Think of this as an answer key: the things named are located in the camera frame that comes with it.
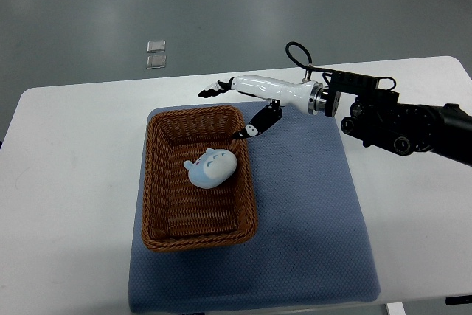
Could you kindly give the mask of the white robotic hand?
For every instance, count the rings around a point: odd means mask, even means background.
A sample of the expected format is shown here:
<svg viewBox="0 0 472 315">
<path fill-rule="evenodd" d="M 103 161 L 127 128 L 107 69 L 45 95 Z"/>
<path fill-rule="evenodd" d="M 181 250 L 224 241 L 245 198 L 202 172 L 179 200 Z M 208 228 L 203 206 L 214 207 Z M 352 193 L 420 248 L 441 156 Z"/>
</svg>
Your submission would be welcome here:
<svg viewBox="0 0 472 315">
<path fill-rule="evenodd" d="M 199 97 L 217 97 L 229 90 L 271 101 L 264 106 L 233 139 L 259 136 L 282 118 L 282 106 L 293 105 L 304 114 L 315 114 L 320 98 L 320 83 L 289 83 L 262 76 L 237 76 L 227 83 L 218 80 L 198 93 Z"/>
</svg>

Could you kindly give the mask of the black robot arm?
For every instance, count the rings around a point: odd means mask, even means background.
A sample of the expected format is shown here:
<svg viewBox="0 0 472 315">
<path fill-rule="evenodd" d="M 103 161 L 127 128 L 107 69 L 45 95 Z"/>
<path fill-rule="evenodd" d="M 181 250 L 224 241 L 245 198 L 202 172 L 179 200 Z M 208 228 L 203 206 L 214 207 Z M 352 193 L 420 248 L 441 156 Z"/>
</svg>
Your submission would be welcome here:
<svg viewBox="0 0 472 315">
<path fill-rule="evenodd" d="M 311 78 L 316 70 L 322 75 L 321 83 Z M 218 80 L 198 95 L 209 98 L 237 91 L 267 101 L 245 128 L 233 134 L 235 139 L 248 139 L 275 125 L 287 105 L 303 114 L 322 112 L 334 117 L 341 94 L 353 94 L 355 100 L 340 127 L 344 134 L 360 140 L 365 148 L 375 146 L 399 156 L 432 152 L 471 164 L 471 116 L 459 105 L 399 103 L 395 89 L 382 89 L 379 83 L 379 77 L 307 66 L 301 83 L 243 75 L 226 82 Z"/>
</svg>

